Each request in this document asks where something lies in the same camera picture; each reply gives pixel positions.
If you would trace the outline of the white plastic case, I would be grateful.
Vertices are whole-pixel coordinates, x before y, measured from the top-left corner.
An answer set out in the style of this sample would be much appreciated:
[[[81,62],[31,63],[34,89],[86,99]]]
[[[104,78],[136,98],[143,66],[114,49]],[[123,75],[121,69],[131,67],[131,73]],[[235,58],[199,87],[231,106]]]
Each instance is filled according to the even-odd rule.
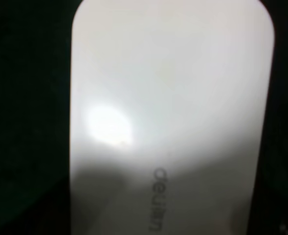
[[[273,49],[259,0],[82,1],[71,233],[244,235]]]

